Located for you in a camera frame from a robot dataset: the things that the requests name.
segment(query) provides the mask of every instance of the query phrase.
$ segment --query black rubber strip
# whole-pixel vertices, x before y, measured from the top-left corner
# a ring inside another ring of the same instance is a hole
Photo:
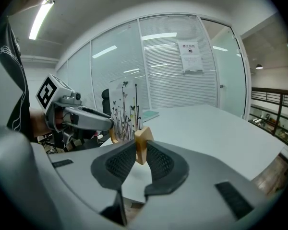
[[[70,159],[65,159],[65,160],[53,162],[52,165],[54,168],[58,168],[58,167],[62,167],[62,166],[65,166],[65,165],[71,164],[71,163],[73,163],[73,161],[71,161]]]
[[[253,210],[253,207],[230,182],[218,183],[215,184],[215,186],[237,220],[246,216]]]

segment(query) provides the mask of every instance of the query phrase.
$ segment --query ceiling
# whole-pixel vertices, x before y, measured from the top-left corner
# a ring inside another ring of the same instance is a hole
[[[93,19],[96,22],[110,16],[115,9],[114,4],[123,4],[126,1],[55,0],[54,6],[52,6],[43,21],[36,40],[29,39],[29,34],[40,6],[10,16],[9,21],[19,41],[22,55],[51,58],[51,65],[55,67],[55,59],[58,60],[60,58],[63,49],[66,49],[64,46],[73,41],[75,36],[83,33],[86,27],[89,28]],[[225,11],[233,9],[232,0],[195,1],[204,2],[207,6],[221,6]],[[222,26],[217,23],[206,24],[205,26],[210,38],[213,38],[222,29]],[[259,63],[265,68],[288,66],[286,41],[286,33],[284,33],[284,28],[278,20],[270,21],[265,28],[261,28],[256,33],[245,38],[243,42],[251,68],[254,68]],[[27,63],[32,65],[32,60],[27,61]]]
[[[251,69],[288,67],[288,32],[278,14],[262,22],[259,29],[243,39]]]
[[[75,33],[81,34],[85,30],[83,24],[95,19],[100,21],[110,16],[116,7],[114,4],[130,6],[127,0],[55,0],[54,6],[42,23],[36,40],[30,40],[29,35],[34,19],[40,6],[28,9],[9,17],[21,48],[22,55],[39,56],[59,59],[64,49],[64,44],[73,40]],[[137,3],[151,0],[135,0]],[[224,6],[230,8],[224,1],[195,0],[204,2],[207,6]]]

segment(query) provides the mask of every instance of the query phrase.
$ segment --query floor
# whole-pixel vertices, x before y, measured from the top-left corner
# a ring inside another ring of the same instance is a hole
[[[80,140],[74,141],[76,146],[81,145]],[[48,151],[52,147],[45,145],[45,151]],[[59,153],[64,152],[63,149],[57,149]],[[279,155],[272,161],[272,163],[261,172],[252,182],[264,192],[267,197],[271,197],[278,190],[285,187],[288,181],[288,163],[282,159]],[[140,212],[144,204],[133,203],[131,200],[124,198],[125,214],[127,221],[130,222]]]

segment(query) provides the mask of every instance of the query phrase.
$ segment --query black mesh pad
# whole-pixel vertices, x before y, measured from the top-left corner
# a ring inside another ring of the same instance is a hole
[[[146,161],[153,183],[145,188],[145,196],[170,194],[187,179],[189,165],[185,159],[153,141],[147,142]]]
[[[96,158],[91,173],[104,188],[121,191],[121,185],[135,163],[134,140]]]

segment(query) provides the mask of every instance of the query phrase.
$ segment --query glass partition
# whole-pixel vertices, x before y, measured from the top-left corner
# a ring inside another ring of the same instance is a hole
[[[210,36],[219,73],[220,108],[243,117],[246,79],[240,49],[230,27],[203,20]]]

